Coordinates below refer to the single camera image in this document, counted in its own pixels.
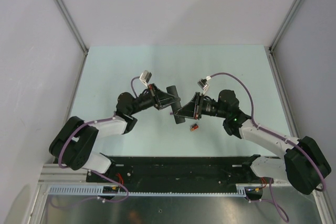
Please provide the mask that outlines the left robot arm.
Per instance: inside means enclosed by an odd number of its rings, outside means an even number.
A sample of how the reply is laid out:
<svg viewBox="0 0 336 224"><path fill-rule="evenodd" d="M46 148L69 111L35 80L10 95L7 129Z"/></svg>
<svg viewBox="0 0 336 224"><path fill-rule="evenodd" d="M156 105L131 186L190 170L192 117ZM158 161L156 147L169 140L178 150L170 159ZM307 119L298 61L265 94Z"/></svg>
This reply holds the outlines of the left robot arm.
<svg viewBox="0 0 336 224"><path fill-rule="evenodd" d="M124 92L118 96L116 111L110 118L86 122L70 117L49 146L49 153L58 159L61 168L94 170L103 181L110 182L116 169L110 158L93 151L95 141L129 133L137 123L133 115L148 108L162 110L170 106L176 111L181 107L180 100L176 86L164 92L150 84L138 97Z"/></svg>

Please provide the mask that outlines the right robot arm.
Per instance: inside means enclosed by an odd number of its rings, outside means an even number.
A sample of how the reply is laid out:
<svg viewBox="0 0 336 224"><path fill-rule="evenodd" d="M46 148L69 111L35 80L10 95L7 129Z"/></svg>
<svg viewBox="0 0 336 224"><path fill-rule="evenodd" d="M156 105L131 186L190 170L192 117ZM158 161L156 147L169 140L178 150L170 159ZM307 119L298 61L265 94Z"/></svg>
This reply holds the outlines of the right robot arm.
<svg viewBox="0 0 336 224"><path fill-rule="evenodd" d="M331 167L316 141L307 136L280 134L257 124L239 108L233 90L222 90L217 100L197 92L189 103L173 109L173 114L193 120L204 115L222 118L228 135L253 142L275 154L275 159L258 156L242 169L243 179L249 183L260 177L285 180L305 195L319 186L321 191L326 189L325 178L331 173Z"/></svg>

